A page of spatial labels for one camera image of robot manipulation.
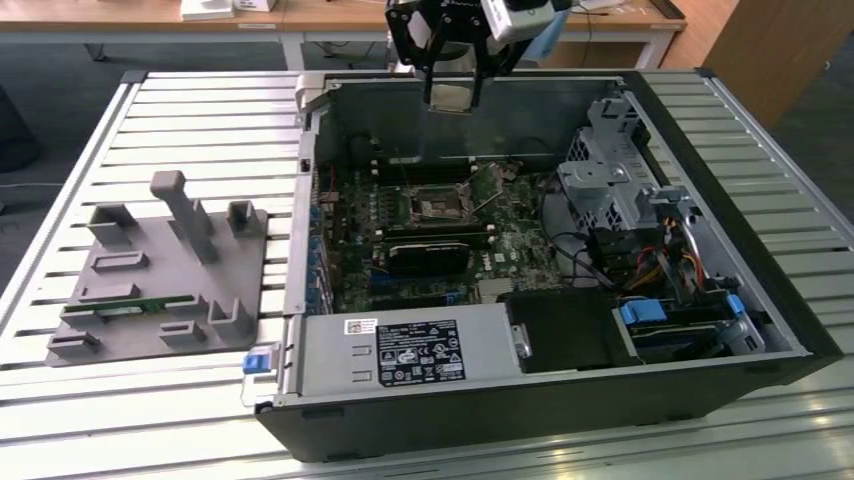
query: blue latch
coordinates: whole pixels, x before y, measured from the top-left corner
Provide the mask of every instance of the blue latch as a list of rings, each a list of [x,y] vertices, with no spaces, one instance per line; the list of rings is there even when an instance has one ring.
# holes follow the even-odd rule
[[[653,299],[627,301],[625,304],[619,307],[619,313],[625,325],[631,325],[633,323],[663,322],[667,320],[667,314],[661,308],[661,303]]]
[[[744,304],[742,303],[742,299],[738,295],[727,295],[726,303],[730,304],[730,308],[732,309],[732,313],[736,317],[744,313]]]
[[[242,357],[242,373],[252,375],[269,372],[269,353],[249,353]]]

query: aluminum extrusion table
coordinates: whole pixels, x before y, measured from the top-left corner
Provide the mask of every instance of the aluminum extrusion table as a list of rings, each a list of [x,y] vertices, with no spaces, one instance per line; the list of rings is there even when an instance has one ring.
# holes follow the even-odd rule
[[[293,72],[128,78],[0,299],[2,478],[780,478],[854,468],[854,233],[715,79],[644,73],[750,224],[848,355],[706,418],[501,444],[301,464],[250,416],[242,354],[44,366],[92,236],[93,205],[165,213],[150,174],[181,169],[208,212],[271,214],[259,342],[279,340],[300,128]],[[655,153],[663,159],[660,150]],[[673,183],[677,173],[665,161]]]

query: gray plastic holder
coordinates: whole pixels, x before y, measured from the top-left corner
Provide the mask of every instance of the gray plastic holder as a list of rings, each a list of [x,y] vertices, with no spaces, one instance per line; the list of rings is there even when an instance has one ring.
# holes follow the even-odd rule
[[[94,208],[85,266],[48,343],[52,367],[245,350],[257,337],[267,212],[248,201],[208,215],[180,171],[152,194],[172,217]]]

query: white box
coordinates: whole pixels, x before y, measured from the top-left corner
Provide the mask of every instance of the white box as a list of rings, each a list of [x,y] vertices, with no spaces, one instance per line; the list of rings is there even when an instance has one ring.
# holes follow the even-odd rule
[[[253,12],[268,12],[276,4],[276,0],[233,0],[233,2],[237,10]]]
[[[234,16],[228,0],[181,0],[181,20],[210,20]]]

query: power supply label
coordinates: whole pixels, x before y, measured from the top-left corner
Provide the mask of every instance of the power supply label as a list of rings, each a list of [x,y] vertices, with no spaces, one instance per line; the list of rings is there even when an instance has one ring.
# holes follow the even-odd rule
[[[383,387],[465,380],[456,320],[377,325],[376,362]]]

